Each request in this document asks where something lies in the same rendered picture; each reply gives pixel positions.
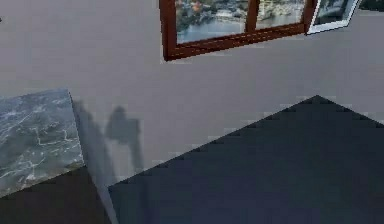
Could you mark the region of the brown framed window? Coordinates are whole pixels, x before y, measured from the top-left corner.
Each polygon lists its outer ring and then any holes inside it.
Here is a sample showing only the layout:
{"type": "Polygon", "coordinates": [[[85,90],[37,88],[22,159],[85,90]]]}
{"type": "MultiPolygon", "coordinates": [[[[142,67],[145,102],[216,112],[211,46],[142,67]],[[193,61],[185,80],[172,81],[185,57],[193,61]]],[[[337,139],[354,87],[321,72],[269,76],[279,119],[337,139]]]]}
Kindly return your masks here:
{"type": "Polygon", "coordinates": [[[260,0],[248,0],[248,15],[245,29],[242,33],[178,44],[175,3],[171,0],[159,0],[163,58],[165,61],[173,61],[258,42],[305,34],[311,24],[318,1],[304,0],[303,12],[300,15],[300,20],[296,23],[257,29],[256,23],[260,0]]]}

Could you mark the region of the grey marble top counter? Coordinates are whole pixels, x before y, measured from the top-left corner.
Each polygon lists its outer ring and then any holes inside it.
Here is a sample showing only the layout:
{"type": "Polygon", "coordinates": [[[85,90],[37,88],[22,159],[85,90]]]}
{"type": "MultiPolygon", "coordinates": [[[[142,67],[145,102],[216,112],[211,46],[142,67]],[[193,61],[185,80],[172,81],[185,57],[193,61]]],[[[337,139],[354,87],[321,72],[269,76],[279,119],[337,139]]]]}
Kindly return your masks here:
{"type": "Polygon", "coordinates": [[[0,99],[0,224],[112,224],[66,89],[0,99]]]}

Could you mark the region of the white framed window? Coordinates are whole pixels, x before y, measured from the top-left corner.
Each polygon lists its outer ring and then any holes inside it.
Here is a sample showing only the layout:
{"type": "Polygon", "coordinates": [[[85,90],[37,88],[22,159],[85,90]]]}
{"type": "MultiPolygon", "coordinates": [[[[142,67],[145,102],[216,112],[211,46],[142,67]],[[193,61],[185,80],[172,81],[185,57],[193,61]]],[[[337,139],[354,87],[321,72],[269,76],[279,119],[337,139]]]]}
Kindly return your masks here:
{"type": "Polygon", "coordinates": [[[349,25],[361,0],[318,0],[305,34],[311,35],[349,25]]]}

